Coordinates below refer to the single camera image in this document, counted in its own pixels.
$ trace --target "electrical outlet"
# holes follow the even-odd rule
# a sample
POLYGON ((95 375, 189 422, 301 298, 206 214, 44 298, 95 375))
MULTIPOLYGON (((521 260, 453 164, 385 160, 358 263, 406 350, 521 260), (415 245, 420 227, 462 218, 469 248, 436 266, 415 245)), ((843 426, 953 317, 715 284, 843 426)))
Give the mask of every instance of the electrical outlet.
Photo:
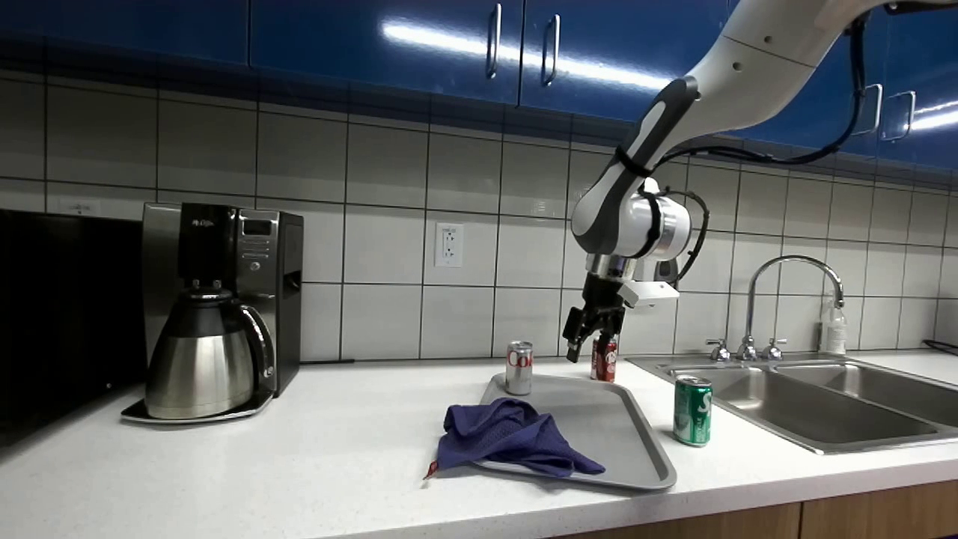
POLYGON ((468 227, 459 223, 436 223, 436 266, 462 266, 468 227))

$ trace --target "wall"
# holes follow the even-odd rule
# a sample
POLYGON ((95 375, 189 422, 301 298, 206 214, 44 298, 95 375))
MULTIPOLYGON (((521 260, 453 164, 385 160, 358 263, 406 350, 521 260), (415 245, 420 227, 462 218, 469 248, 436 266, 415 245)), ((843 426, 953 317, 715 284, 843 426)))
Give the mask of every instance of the wall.
MULTIPOLYGON (((560 350, 583 254, 571 200, 607 148, 462 133, 265 102, 0 73, 0 206, 138 218, 140 203, 297 211, 306 238, 307 359, 499 356, 508 338, 560 350), (465 224, 441 266, 436 223, 465 224)), ((750 274, 782 254, 848 281, 849 349, 920 349, 958 332, 958 197, 915 185, 679 163, 659 173, 713 206, 713 239, 679 302, 629 314, 632 356, 736 343, 750 274)), ((789 263, 761 281, 756 338, 812 349, 830 284, 789 263)))

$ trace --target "cabinet handle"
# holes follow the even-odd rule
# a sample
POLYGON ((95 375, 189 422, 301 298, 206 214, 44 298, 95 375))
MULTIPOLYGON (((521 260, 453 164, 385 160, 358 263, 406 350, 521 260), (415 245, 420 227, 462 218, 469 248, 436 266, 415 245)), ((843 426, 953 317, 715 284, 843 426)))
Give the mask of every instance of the cabinet handle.
POLYGON ((909 142, 909 124, 915 121, 915 102, 920 102, 915 91, 896 94, 888 99, 888 106, 893 106, 888 124, 893 125, 884 130, 884 142, 909 142))
POLYGON ((872 136, 872 133, 879 130, 884 102, 887 102, 887 87, 884 84, 869 84, 861 91, 861 112, 860 112, 857 136, 872 136))
POLYGON ((499 75, 499 46, 502 46, 502 3, 487 15, 487 48, 486 48, 486 75, 499 75))
POLYGON ((551 51, 541 51, 541 87, 551 87, 560 78, 562 58, 562 15, 551 15, 551 51))

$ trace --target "chrome faucet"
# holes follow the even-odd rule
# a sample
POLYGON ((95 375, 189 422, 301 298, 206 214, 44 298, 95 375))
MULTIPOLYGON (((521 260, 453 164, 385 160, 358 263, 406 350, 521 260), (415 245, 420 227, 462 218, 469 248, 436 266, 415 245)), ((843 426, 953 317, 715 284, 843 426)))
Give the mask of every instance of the chrome faucet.
POLYGON ((747 311, 744 311, 744 337, 743 337, 740 359, 756 359, 756 356, 761 356, 756 349, 755 349, 755 343, 750 343, 755 289, 756 289, 761 274, 770 271, 770 266, 774 266, 774 263, 782 263, 782 260, 804 260, 804 263, 824 271, 824 274, 833 280, 833 284, 836 284, 836 308, 843 308, 843 289, 840 289, 839 274, 836 274, 830 263, 824 263, 824 260, 816 260, 816 259, 809 259, 809 254, 779 254, 779 259, 773 259, 773 260, 765 260, 765 263, 761 263, 761 266, 755 271, 755 275, 750 275, 750 284, 747 284, 747 311))

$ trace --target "carafe handle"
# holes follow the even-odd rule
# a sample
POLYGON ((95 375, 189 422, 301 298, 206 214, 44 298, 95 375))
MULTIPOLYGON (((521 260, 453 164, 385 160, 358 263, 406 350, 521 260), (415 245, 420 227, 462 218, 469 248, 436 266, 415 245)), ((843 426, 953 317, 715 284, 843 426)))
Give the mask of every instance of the carafe handle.
POLYGON ((249 338, 249 346, 255 350, 255 364, 257 364, 255 365, 255 371, 257 371, 255 396, 257 399, 270 399, 271 396, 271 378, 274 378, 271 338, 265 332, 264 317, 255 308, 239 302, 239 314, 246 317, 246 338, 249 338))

